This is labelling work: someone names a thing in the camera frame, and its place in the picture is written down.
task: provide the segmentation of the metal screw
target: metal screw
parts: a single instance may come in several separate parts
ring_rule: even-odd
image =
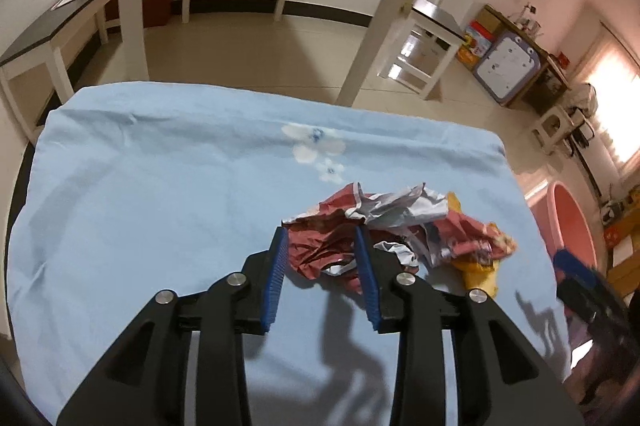
[[[233,272],[226,277],[226,282],[233,287],[240,287],[246,282],[246,276],[241,272]]]
[[[471,291],[469,291],[469,297],[471,301],[475,301],[476,303],[484,303],[488,298],[486,292],[482,289],[471,289]]]
[[[396,281],[400,285],[413,285],[415,283],[415,276],[410,272],[401,272],[396,276]]]
[[[168,290],[163,290],[163,291],[160,291],[158,294],[156,294],[156,303],[159,303],[161,305],[171,303],[173,299],[174,299],[174,293]]]

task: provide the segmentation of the blue rubber tip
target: blue rubber tip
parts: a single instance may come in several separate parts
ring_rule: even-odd
[[[373,274],[369,252],[367,251],[367,246],[360,228],[356,228],[356,236],[353,241],[353,253],[356,257],[356,264],[358,265],[358,278],[360,278],[367,318],[373,325],[374,330],[380,330],[380,323],[382,322],[380,289],[376,277]]]
[[[572,255],[568,249],[560,249],[556,252],[554,268],[577,279],[589,289],[593,289],[598,284],[598,278],[593,271]]]
[[[289,235],[286,229],[280,229],[279,239],[280,241],[276,246],[276,256],[273,259],[273,263],[271,263],[267,285],[264,287],[264,293],[262,294],[260,322],[265,332],[269,331],[276,320],[284,271],[287,268],[287,259],[289,257]]]

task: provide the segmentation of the pink bucket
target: pink bucket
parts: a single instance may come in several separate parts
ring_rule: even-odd
[[[596,250],[587,220],[564,184],[549,184],[546,194],[531,207],[531,213],[551,258],[558,249],[566,248],[587,267],[596,266]]]

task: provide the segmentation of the curtain rod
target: curtain rod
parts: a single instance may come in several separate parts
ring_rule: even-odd
[[[607,24],[601,21],[600,25],[602,25],[607,30],[607,32],[609,32],[609,34],[611,34],[615,38],[615,40],[622,46],[626,53],[629,54],[629,57],[631,58],[633,63],[636,64],[636,67],[638,67],[638,69],[640,70],[640,63],[638,62],[636,55],[631,50],[629,50],[629,47],[626,46],[626,44],[618,37],[618,35],[607,26]]]

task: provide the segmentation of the light blue fabric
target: light blue fabric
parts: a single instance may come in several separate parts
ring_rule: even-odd
[[[119,83],[80,90],[38,141],[8,259],[29,396],[55,421],[156,291],[207,289],[267,247],[281,219],[351,181],[369,192],[425,181],[513,236],[497,301],[565,371],[554,273],[493,133],[214,86]],[[431,279],[462,290],[447,268]],[[377,335],[360,298],[332,287],[290,274],[270,334],[246,339],[256,426],[388,424],[398,336]]]

